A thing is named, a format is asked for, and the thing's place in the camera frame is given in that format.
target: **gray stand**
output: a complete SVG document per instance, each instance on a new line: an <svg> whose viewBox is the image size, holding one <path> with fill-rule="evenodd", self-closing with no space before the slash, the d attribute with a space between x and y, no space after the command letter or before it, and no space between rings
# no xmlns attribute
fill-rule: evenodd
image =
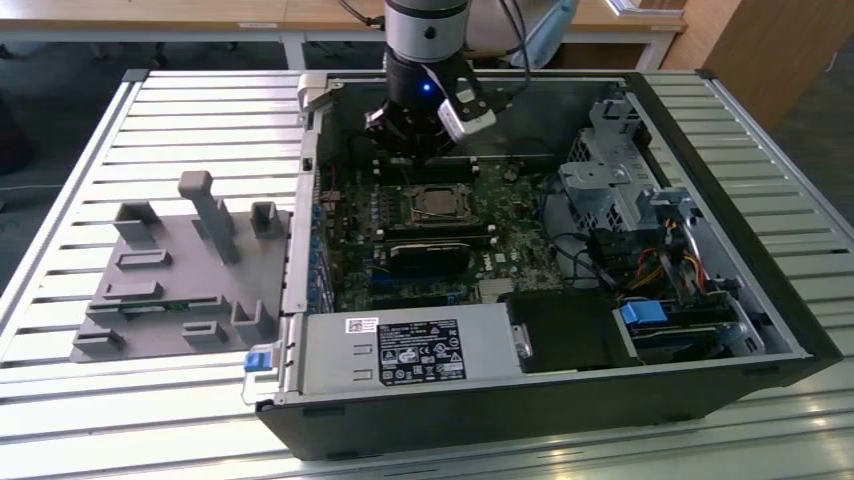
<svg viewBox="0 0 854 480"><path fill-rule="evenodd" d="M118 239L73 341L72 362L246 350L277 337L287 212L271 202L229 215L208 172L178 192L198 216L121 205Z"/></svg>

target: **aluminum table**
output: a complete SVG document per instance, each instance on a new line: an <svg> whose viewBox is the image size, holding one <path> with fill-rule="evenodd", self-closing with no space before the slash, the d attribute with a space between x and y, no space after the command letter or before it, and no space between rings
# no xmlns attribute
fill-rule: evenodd
<svg viewBox="0 0 854 480"><path fill-rule="evenodd" d="M760 479L854 468L854 232L718 81L692 72L645 76L847 356L807 380L699 421L301 462L241 401L242 353L69 363L121 201L189 213L177 178L205 169L232 212L263 199L292 207L297 75L125 77L0 298L0 478Z"/></svg>

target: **wooden table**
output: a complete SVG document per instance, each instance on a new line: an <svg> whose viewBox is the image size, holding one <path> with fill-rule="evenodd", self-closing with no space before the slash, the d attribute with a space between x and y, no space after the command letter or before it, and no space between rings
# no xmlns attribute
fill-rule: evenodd
<svg viewBox="0 0 854 480"><path fill-rule="evenodd" d="M620 17L605 0L579 2L563 43L643 44L645 48L636 68L657 69L675 34L684 30L684 22L676 18ZM383 14L383 0L351 0L351 5L365 16ZM305 66L297 62L307 41L383 40L381 32L365 28L340 8L337 0L288 0L284 22L291 31L284 41L289 68Z"/></svg>
<svg viewBox="0 0 854 480"><path fill-rule="evenodd" d="M365 15L383 0L351 0ZM679 19L619 17L605 0L580 0L564 43L645 45L639 69L657 68ZM0 0L0 41L279 41L288 68L305 69L308 41L383 41L337 0Z"/></svg>
<svg viewBox="0 0 854 480"><path fill-rule="evenodd" d="M280 42L288 0L0 0L0 43Z"/></svg>

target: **warning label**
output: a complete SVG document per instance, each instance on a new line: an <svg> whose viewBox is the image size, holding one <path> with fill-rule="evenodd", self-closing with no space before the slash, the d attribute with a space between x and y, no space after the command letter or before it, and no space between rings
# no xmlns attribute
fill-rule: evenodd
<svg viewBox="0 0 854 480"><path fill-rule="evenodd" d="M456 320L377 325L376 343L387 387L465 378Z"/></svg>

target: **blue latch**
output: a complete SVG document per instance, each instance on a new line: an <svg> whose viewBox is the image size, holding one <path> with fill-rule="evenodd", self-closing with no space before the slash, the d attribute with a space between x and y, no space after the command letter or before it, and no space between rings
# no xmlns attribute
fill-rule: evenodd
<svg viewBox="0 0 854 480"><path fill-rule="evenodd" d="M627 325L632 323L661 323L667 321L667 315L661 308L660 302L655 300L641 300L636 302L628 302L619 308L619 313L623 316L623 321Z"/></svg>
<svg viewBox="0 0 854 480"><path fill-rule="evenodd" d="M272 352L249 352L242 361L242 371L246 373L272 370Z"/></svg>

